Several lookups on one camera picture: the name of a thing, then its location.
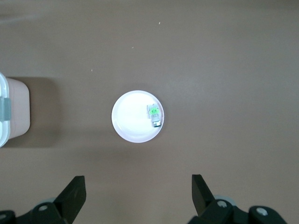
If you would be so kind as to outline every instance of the screw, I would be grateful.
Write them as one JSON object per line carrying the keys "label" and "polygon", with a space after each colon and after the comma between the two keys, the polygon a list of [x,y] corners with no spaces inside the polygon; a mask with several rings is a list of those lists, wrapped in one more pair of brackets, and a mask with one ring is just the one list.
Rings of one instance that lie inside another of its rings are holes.
{"label": "screw", "polygon": [[217,204],[219,207],[222,207],[222,208],[226,208],[228,206],[224,201],[218,201]]}
{"label": "screw", "polygon": [[258,214],[260,214],[261,216],[267,216],[267,215],[268,215],[266,209],[263,209],[263,208],[257,208],[256,211],[257,211]]}
{"label": "screw", "polygon": [[45,211],[48,208],[47,205],[43,205],[41,207],[38,208],[39,211]]}
{"label": "screw", "polygon": [[5,214],[0,215],[0,220],[5,219],[5,218],[6,218]]}

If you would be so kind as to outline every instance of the white container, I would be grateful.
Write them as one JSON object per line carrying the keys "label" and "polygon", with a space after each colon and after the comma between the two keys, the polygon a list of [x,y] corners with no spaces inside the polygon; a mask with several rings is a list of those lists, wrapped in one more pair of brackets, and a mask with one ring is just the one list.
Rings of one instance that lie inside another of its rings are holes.
{"label": "white container", "polygon": [[0,73],[0,147],[8,139],[23,135],[30,127],[29,90]]}

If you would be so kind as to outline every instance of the green label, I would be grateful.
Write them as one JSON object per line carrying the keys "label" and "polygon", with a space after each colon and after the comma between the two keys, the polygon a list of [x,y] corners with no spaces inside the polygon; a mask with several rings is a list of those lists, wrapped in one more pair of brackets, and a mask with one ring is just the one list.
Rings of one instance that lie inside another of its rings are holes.
{"label": "green label", "polygon": [[155,108],[151,108],[151,109],[149,110],[149,114],[150,114],[150,115],[159,114],[159,112],[160,112],[160,110],[159,110],[157,107],[155,107]]}

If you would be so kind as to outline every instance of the white plate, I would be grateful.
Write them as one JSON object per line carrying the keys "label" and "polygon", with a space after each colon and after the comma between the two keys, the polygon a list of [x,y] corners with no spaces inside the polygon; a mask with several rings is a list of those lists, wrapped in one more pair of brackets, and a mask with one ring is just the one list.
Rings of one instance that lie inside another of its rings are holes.
{"label": "white plate", "polygon": [[[161,126],[153,127],[148,105],[158,104],[161,112]],[[112,124],[125,140],[141,143],[154,138],[164,123],[164,111],[160,101],[149,92],[135,90],[122,95],[114,104]]]}

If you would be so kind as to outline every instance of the small object on plate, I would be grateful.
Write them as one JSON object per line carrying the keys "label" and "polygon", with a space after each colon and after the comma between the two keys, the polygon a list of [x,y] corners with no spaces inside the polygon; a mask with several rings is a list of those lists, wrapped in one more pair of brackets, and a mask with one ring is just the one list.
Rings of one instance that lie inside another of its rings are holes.
{"label": "small object on plate", "polygon": [[149,117],[154,127],[161,126],[161,113],[158,104],[148,105]]}

